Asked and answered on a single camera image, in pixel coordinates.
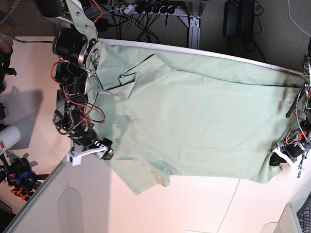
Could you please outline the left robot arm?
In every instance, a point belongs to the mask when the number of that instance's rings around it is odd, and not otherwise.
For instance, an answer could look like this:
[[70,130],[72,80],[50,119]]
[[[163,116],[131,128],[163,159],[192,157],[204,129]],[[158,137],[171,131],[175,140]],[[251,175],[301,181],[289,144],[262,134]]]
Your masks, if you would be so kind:
[[304,55],[304,77],[307,81],[300,88],[286,117],[295,115],[297,128],[289,131],[284,140],[277,142],[276,147],[270,149],[270,166],[287,163],[293,166],[300,156],[298,169],[302,169],[303,161],[311,150],[311,46],[308,45]]

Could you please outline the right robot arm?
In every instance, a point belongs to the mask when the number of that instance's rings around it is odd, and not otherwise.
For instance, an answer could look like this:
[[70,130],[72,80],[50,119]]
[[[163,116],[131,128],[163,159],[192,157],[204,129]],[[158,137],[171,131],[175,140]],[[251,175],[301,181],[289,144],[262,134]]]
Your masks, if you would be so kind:
[[51,77],[59,85],[53,123],[61,135],[71,140],[67,161],[76,166],[82,157],[95,154],[110,160],[112,141],[99,139],[95,124],[104,123],[104,112],[97,106],[100,80],[96,74],[102,50],[96,22],[103,16],[100,5],[89,1],[88,13],[81,0],[37,0],[42,16],[54,21],[57,33],[52,51],[59,60]]

